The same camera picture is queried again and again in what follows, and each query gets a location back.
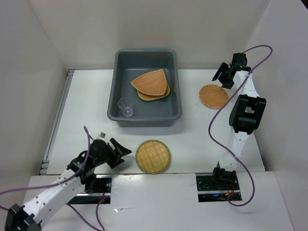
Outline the round yellow bamboo tray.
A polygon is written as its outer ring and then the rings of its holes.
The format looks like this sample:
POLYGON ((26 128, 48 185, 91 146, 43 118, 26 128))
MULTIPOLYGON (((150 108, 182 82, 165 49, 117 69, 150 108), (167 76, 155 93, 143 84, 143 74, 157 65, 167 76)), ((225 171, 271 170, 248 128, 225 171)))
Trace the round yellow bamboo tray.
POLYGON ((168 169, 171 152, 163 142, 147 140, 137 148, 135 161, 143 173, 160 174, 168 169))

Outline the fan-shaped woven bamboo tray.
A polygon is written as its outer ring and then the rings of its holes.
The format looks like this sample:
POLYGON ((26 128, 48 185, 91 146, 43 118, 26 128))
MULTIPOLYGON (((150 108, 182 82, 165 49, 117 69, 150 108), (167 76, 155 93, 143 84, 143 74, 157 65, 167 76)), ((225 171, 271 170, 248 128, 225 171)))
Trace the fan-shaped woven bamboo tray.
POLYGON ((167 78, 164 70, 158 69, 138 76, 131 81, 131 85, 144 94, 160 96, 167 89, 167 78))

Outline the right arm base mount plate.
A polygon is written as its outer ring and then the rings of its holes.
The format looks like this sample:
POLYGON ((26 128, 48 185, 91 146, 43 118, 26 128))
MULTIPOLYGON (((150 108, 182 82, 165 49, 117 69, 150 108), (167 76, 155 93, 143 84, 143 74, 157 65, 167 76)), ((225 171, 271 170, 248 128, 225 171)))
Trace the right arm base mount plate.
POLYGON ((240 187, 235 177, 233 183, 217 187, 212 181, 212 175, 196 175, 198 202, 224 202, 227 201, 228 196, 231 195, 231 201, 241 201, 240 187))

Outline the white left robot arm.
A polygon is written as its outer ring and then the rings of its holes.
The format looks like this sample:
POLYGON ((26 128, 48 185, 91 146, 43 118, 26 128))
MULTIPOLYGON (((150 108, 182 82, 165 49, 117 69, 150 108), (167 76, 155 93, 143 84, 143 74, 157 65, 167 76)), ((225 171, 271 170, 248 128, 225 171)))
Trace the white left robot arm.
POLYGON ((7 210, 6 231, 40 231, 49 220, 77 194, 91 192, 96 187, 95 168, 107 164, 115 168, 132 151, 114 138, 105 142, 104 135, 95 139, 88 136, 88 147, 74 158, 51 185, 35 186, 42 192, 23 205, 14 204, 7 210))

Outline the square woven bamboo tray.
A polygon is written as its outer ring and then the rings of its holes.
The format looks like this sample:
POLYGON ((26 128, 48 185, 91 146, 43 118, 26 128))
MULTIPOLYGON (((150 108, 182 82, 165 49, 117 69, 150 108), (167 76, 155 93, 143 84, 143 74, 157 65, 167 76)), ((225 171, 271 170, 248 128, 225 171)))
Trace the square woven bamboo tray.
POLYGON ((141 100, 144 100, 144 101, 159 100, 159 99, 167 97, 170 94, 170 87, 169 87, 169 85, 167 85, 167 89, 166 89, 165 93, 163 95, 160 95, 160 96, 147 95, 147 94, 144 94, 144 93, 142 93, 140 91, 137 91, 137 94, 138 94, 138 97, 141 100))

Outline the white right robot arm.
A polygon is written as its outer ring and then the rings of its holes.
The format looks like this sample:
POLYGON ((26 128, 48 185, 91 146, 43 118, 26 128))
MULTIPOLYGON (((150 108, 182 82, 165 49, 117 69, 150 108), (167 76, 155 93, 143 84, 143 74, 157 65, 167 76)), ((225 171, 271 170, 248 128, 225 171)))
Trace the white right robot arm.
POLYGON ((212 186, 219 190, 234 184, 235 170, 244 144, 259 127, 267 103, 266 99, 257 93, 250 71, 246 54, 235 53, 231 63, 222 63, 212 79, 219 80, 223 88, 231 89, 236 86, 237 90, 237 100, 229 117, 231 135, 227 150, 211 177, 212 186))

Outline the clear plastic cup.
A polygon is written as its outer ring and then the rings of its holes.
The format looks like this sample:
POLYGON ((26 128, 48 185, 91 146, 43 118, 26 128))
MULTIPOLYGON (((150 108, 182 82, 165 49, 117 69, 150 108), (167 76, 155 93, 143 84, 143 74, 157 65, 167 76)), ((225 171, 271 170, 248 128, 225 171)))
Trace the clear plastic cup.
POLYGON ((119 108, 120 112, 122 113, 122 115, 125 116, 125 117, 130 117, 134 113, 133 101, 129 97, 121 98, 118 101, 118 108, 119 108))

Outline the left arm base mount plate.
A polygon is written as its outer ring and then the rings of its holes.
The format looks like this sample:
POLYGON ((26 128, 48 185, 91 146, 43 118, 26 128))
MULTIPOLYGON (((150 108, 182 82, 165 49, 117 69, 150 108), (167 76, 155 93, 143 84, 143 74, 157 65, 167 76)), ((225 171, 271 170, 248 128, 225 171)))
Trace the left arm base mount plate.
POLYGON ((111 176, 97 175, 92 183, 86 184, 84 192, 77 194, 68 203, 70 205, 96 205, 102 200, 101 204, 110 204, 111 187, 111 176))

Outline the round orange woven tray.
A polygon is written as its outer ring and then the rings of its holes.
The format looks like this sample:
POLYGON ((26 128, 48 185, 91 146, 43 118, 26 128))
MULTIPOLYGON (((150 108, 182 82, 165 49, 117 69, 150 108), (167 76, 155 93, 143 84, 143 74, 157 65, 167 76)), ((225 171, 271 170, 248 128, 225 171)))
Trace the round orange woven tray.
POLYGON ((206 107, 220 109, 229 100, 229 96, 222 87, 209 84, 200 89, 199 99, 206 107))

